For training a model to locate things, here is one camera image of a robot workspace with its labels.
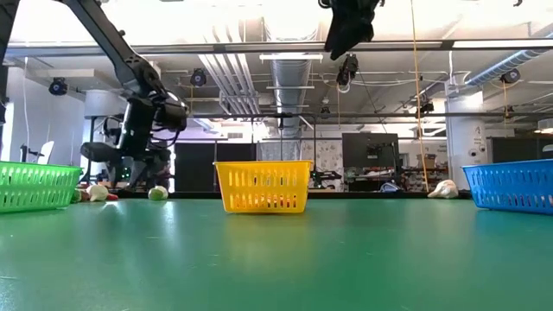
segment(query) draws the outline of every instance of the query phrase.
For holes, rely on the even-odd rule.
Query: table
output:
[[[0,215],[0,310],[545,310],[553,217],[471,200],[121,200]]]

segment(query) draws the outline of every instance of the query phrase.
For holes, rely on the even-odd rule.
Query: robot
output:
[[[113,148],[104,143],[84,143],[81,154],[92,162],[105,162],[113,184],[118,182],[123,159],[131,158],[133,171],[129,184],[134,187],[139,180],[155,175],[168,160],[168,151],[151,142],[153,126],[174,132],[176,140],[179,133],[187,127],[188,107],[175,104],[174,100],[169,99],[169,93],[156,70],[130,48],[123,39],[124,33],[116,30],[100,8],[100,1],[55,1],[69,7],[105,52],[123,86],[128,103],[118,146]],[[18,4],[19,0],[0,2],[0,23],[7,25],[7,39]],[[3,59],[4,52],[5,47],[0,49],[0,60]]]
[[[84,143],[81,154],[92,162],[105,162],[110,179],[117,184],[123,158],[133,161],[130,186],[157,173],[168,160],[168,151],[153,143],[152,129],[165,129],[179,133],[187,128],[188,107],[171,102],[169,92],[156,70],[135,53],[124,40],[124,32],[118,31],[108,20],[99,0],[54,0],[64,3],[85,26],[92,38],[110,59],[115,74],[123,86],[127,98],[123,128],[118,146],[103,143]],[[337,59],[360,41],[370,41],[373,36],[372,19],[380,0],[319,0],[323,8],[334,13],[325,50]],[[3,60],[7,42],[16,18],[20,0],[0,0],[0,61]]]

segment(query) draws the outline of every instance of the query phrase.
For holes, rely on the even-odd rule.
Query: plastic basket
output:
[[[216,162],[228,213],[303,213],[311,161]]]
[[[81,168],[0,162],[0,213],[68,206]]]
[[[553,159],[464,167],[477,207],[553,214]]]

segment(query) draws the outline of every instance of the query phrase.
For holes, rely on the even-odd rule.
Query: ceiling beam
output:
[[[503,117],[505,114],[503,112],[445,112],[445,113],[431,113],[424,115],[424,117]],[[553,117],[553,112],[511,112],[509,113],[511,117]],[[203,117],[203,118],[262,118],[262,117],[274,117],[274,118],[287,118],[287,117],[316,117],[317,119],[329,119],[329,118],[338,118],[338,117],[354,117],[354,118],[363,118],[363,117],[417,117],[416,113],[260,113],[260,114],[200,114],[189,116],[194,117]]]
[[[454,43],[478,42],[481,45],[462,45]],[[501,40],[421,40],[416,43],[418,51],[497,51],[518,50],[521,42],[526,49],[553,49],[553,41],[544,39],[517,39],[503,42],[501,45],[487,43]],[[71,56],[103,56],[105,53],[94,43],[82,46],[33,45],[32,43],[12,43],[6,51],[6,57],[71,57]],[[214,44],[174,44],[155,46],[133,46],[133,49],[143,56],[149,55],[184,55],[184,54],[244,54],[244,53],[323,53],[325,43],[316,42],[252,42],[252,43],[214,43]],[[413,50],[413,41],[372,41],[363,42],[353,47],[350,52],[390,52]]]

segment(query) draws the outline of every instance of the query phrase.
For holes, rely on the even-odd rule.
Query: tennis ball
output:
[[[75,189],[73,197],[71,197],[71,204],[79,203],[82,195],[79,189]]]
[[[156,186],[155,189],[161,190],[163,192],[163,199],[166,200],[169,197],[169,192],[164,186]]]
[[[148,199],[150,200],[164,200],[163,191],[157,188],[151,188],[148,191]]]

